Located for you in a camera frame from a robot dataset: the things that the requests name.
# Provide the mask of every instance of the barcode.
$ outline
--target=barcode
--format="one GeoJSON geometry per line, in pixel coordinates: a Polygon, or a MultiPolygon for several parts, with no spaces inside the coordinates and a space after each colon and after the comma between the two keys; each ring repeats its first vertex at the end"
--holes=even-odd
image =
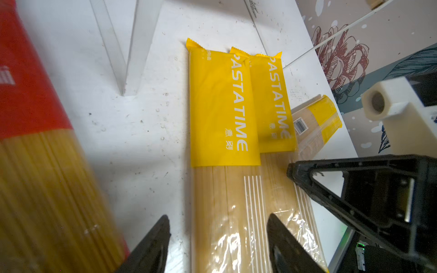
{"type": "Polygon", "coordinates": [[[308,130],[308,126],[306,126],[305,122],[301,117],[293,122],[295,124],[295,129],[299,135],[302,135],[303,132],[308,130]]]}

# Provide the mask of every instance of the white cable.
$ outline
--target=white cable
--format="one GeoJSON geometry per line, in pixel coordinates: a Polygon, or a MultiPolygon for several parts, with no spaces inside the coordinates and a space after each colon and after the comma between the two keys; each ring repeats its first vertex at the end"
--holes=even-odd
{"type": "Polygon", "coordinates": [[[394,0],[388,0],[387,2],[383,3],[381,6],[377,7],[376,9],[372,10],[371,12],[369,12],[368,14],[364,15],[363,17],[361,17],[360,19],[356,20],[355,22],[351,23],[350,25],[346,26],[344,29],[342,29],[341,31],[337,32],[336,34],[332,35],[331,37],[327,38],[326,40],[324,40],[323,42],[319,43],[318,45],[314,46],[313,48],[311,48],[310,50],[308,50],[307,52],[305,52],[304,54],[300,55],[298,58],[296,58],[294,61],[292,61],[291,63],[287,64],[283,69],[288,68],[292,63],[296,62],[297,60],[299,60],[300,58],[302,58],[305,54],[307,54],[308,52],[312,51],[312,50],[316,50],[319,47],[321,47],[322,45],[326,44],[327,42],[331,41],[332,39],[334,39],[335,37],[337,37],[338,35],[342,34],[343,32],[345,32],[346,30],[348,30],[349,28],[357,25],[358,23],[360,23],[361,21],[363,21],[364,19],[369,18],[370,16],[374,15],[375,13],[377,13],[378,11],[380,11],[382,8],[384,8],[385,6],[387,6],[388,4],[390,4],[391,2],[393,2],[394,0]]]}

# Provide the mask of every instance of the spaghetti package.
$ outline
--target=spaghetti package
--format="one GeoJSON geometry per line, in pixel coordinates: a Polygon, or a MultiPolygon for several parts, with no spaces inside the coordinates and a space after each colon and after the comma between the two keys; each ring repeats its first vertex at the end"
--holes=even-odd
{"type": "Polygon", "coordinates": [[[286,177],[298,143],[281,60],[209,51],[190,39],[187,49],[193,272],[271,272],[270,213],[326,269],[309,198],[286,177]]]}
{"type": "Polygon", "coordinates": [[[334,103],[326,95],[318,95],[291,111],[299,143],[299,160],[311,160],[343,126],[334,103]]]}
{"type": "Polygon", "coordinates": [[[121,235],[15,12],[0,0],[2,272],[114,272],[121,235]]]}

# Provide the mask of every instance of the white plastic mount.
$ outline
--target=white plastic mount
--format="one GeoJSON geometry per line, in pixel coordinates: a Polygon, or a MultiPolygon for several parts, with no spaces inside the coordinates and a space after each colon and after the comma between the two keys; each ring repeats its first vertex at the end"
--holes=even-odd
{"type": "Polygon", "coordinates": [[[382,121],[393,153],[437,157],[437,105],[424,106],[405,77],[381,81],[363,93],[364,114],[382,121]]]}
{"type": "Polygon", "coordinates": [[[134,96],[141,83],[141,75],[146,65],[163,0],[136,0],[127,65],[105,1],[90,0],[90,2],[118,88],[123,96],[134,96]]]}

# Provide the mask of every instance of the hole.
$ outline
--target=hole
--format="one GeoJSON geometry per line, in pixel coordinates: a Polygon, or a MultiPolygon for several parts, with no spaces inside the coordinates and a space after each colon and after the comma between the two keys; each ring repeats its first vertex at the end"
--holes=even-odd
{"type": "Polygon", "coordinates": [[[338,197],[341,197],[343,190],[344,176],[342,171],[322,171],[314,172],[312,178],[332,191],[338,197]]]}
{"type": "Polygon", "coordinates": [[[384,111],[384,107],[385,107],[384,97],[378,91],[376,91],[375,94],[373,94],[373,96],[372,96],[372,106],[373,106],[373,109],[378,114],[380,114],[384,111]]]}

